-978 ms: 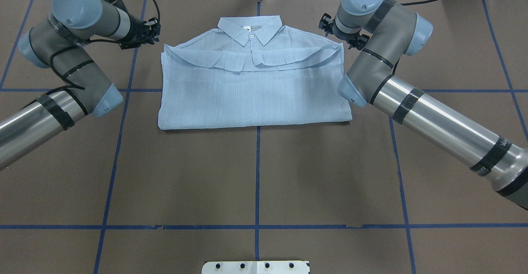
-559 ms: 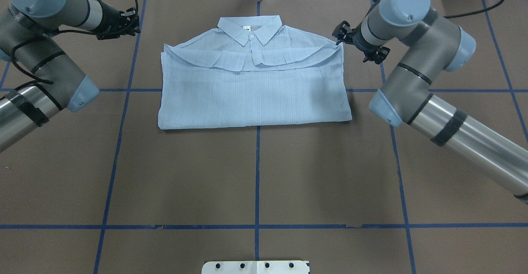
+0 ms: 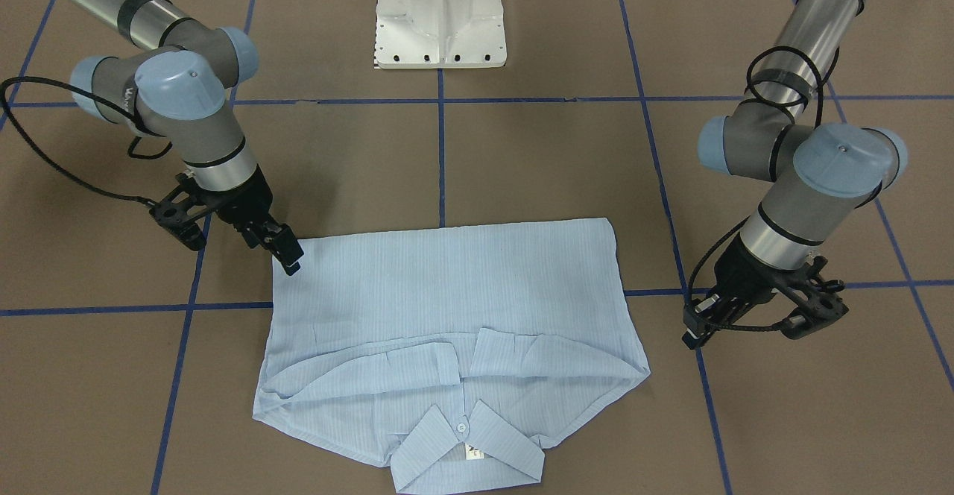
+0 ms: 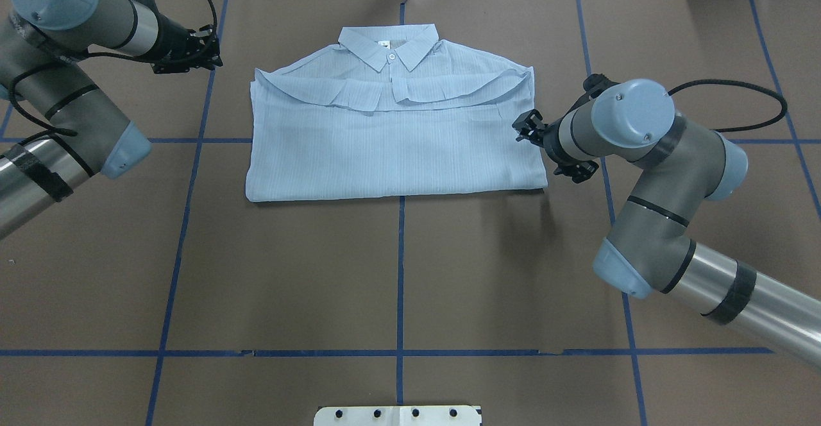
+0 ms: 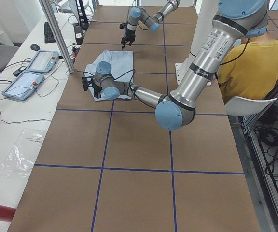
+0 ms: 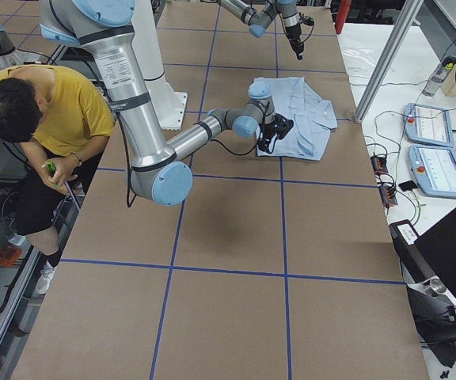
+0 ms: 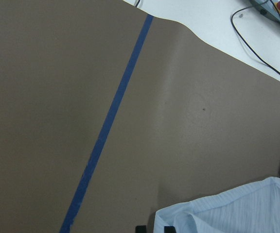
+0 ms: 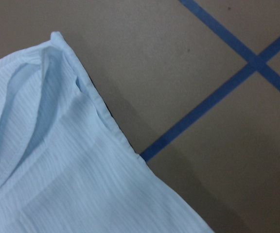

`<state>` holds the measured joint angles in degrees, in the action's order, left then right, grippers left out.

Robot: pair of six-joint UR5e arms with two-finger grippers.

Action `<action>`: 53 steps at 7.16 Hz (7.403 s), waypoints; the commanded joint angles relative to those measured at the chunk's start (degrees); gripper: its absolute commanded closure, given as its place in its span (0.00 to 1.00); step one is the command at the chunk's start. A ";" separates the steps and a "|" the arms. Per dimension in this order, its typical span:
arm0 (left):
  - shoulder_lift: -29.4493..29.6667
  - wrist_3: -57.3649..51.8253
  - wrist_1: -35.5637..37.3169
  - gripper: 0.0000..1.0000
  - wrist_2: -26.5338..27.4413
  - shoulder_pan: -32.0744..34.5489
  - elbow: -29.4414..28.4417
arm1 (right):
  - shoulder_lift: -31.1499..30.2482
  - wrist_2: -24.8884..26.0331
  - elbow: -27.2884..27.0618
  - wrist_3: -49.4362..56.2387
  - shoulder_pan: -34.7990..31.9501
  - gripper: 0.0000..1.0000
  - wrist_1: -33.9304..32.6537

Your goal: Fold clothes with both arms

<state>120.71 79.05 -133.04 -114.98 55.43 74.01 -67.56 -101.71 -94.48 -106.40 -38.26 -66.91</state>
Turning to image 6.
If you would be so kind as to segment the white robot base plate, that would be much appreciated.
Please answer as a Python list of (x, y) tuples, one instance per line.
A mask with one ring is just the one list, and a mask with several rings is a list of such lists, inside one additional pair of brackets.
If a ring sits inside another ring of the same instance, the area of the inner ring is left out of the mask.
[(171, 91), (165, 96), (157, 110), (162, 130), (178, 131), (181, 129), (187, 101), (186, 92)]

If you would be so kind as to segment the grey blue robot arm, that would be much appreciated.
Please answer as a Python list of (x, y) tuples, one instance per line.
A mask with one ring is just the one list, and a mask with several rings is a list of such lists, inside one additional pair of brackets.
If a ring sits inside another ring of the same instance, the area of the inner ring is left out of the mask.
[(261, 11), (239, 0), (219, 0), (217, 3), (247, 25), (256, 38), (262, 37), (269, 25), (279, 18), (297, 60), (303, 59), (302, 25), (314, 25), (314, 20), (298, 11), (296, 1), (266, 1)]
[(41, 33), (47, 40), (78, 45), (92, 55), (133, 151), (127, 186), (137, 196), (174, 206), (192, 188), (192, 171), (184, 158), (221, 132), (231, 130), (244, 138), (257, 135), (256, 148), (268, 152), (294, 122), (275, 111), (268, 85), (256, 82), (243, 107), (214, 109), (166, 140), (132, 46), (135, 10), (134, 1), (42, 1)]

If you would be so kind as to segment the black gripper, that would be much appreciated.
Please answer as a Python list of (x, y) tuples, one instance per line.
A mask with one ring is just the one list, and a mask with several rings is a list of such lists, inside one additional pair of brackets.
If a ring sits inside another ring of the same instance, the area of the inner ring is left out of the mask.
[(296, 54), (297, 60), (303, 60), (304, 43), (301, 41), (302, 30), (300, 25), (292, 25), (284, 27), (286, 37), (290, 42), (293, 52)]
[(272, 122), (260, 125), (260, 134), (256, 141), (257, 148), (260, 151), (263, 151), (267, 154), (272, 154), (275, 149), (276, 142), (278, 140), (282, 140), (282, 139), (277, 139), (277, 136), (276, 136), (276, 131), (275, 131), (276, 115), (280, 115), (280, 114), (275, 114), (273, 116)]

